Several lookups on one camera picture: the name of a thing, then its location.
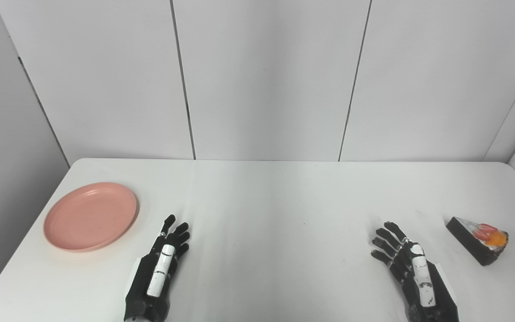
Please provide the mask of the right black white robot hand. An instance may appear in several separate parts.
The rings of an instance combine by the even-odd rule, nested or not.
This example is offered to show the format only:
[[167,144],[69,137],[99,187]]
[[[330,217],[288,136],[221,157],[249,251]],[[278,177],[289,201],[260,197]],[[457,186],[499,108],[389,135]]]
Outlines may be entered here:
[[456,302],[438,267],[423,247],[391,221],[376,229],[371,256],[388,267],[401,286],[410,322],[458,322]]

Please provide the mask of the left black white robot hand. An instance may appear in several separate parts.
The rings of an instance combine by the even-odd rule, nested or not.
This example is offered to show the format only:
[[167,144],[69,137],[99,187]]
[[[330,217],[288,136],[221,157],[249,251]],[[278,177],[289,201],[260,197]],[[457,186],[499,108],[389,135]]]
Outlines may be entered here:
[[149,253],[143,256],[125,298],[125,322],[164,322],[169,314],[169,290],[180,259],[189,250],[189,224],[182,222],[173,232],[174,214],[164,225]]

